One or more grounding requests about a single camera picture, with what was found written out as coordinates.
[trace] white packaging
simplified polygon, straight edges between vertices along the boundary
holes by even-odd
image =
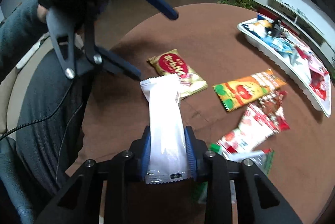
[[[151,149],[146,183],[176,182],[191,177],[184,127],[178,99],[180,79],[177,74],[141,81],[149,102]]]

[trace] person's hand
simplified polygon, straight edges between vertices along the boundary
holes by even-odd
[[[37,17],[44,24],[46,24],[46,14],[47,14],[47,12],[48,12],[48,10],[45,7],[41,6],[40,4],[38,5],[38,7],[37,7]]]

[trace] white snack wrapper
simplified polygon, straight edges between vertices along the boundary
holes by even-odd
[[[191,177],[184,127],[178,102],[177,74],[150,78],[140,83],[149,102],[151,149],[146,183],[176,182]]]
[[[251,103],[244,112],[238,128],[223,136],[217,144],[227,150],[232,147],[238,153],[248,153],[273,135],[275,130],[267,115]]]

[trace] red and white snack bag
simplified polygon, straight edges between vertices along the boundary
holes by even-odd
[[[217,144],[228,152],[246,153],[276,132],[276,126],[255,104],[249,104],[235,130],[222,137]]]
[[[327,86],[324,76],[328,74],[328,71],[322,62],[320,62],[319,59],[314,56],[314,53],[308,47],[296,46],[296,49],[302,58],[308,60],[308,66],[312,77],[312,81],[309,84],[310,87],[321,99],[326,100]]]
[[[270,118],[277,128],[276,133],[283,130],[289,130],[284,112],[283,112],[283,98],[287,95],[286,91],[273,91],[259,99],[259,104],[262,111]]]

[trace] blue package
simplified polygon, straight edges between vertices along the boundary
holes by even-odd
[[[271,46],[274,50],[278,52],[287,53],[287,54],[293,53],[291,45],[283,38],[274,38],[268,35],[265,38],[263,38],[263,41],[268,46]]]
[[[267,19],[265,19],[262,15],[258,14],[257,15],[257,20],[267,20]]]

